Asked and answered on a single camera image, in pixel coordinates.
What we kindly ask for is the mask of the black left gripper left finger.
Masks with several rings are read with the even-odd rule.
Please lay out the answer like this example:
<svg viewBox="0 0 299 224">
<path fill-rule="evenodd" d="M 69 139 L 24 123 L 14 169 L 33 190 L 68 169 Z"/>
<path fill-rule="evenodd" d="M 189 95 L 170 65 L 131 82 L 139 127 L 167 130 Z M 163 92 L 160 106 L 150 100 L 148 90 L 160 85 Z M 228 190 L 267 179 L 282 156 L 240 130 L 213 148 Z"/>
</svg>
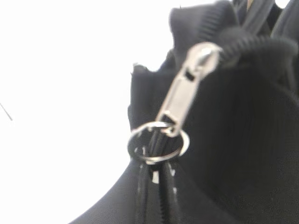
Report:
<svg viewBox="0 0 299 224">
<path fill-rule="evenodd" d="M 134 224 L 153 224 L 155 222 L 155 199 L 148 165 L 137 164 L 137 190 L 135 196 Z"/>
</svg>

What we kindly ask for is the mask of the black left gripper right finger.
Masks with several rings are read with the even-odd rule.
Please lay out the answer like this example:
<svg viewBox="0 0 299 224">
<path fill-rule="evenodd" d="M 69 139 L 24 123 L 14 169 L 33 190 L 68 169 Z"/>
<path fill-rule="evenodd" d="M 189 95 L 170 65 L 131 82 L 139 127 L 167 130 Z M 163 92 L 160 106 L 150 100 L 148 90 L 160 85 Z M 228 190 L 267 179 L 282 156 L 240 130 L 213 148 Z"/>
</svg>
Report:
<svg viewBox="0 0 299 224">
<path fill-rule="evenodd" d="M 160 167 L 159 197 L 164 224 L 181 224 L 182 212 L 178 200 L 178 188 L 175 182 L 175 170 L 170 162 Z"/>
</svg>

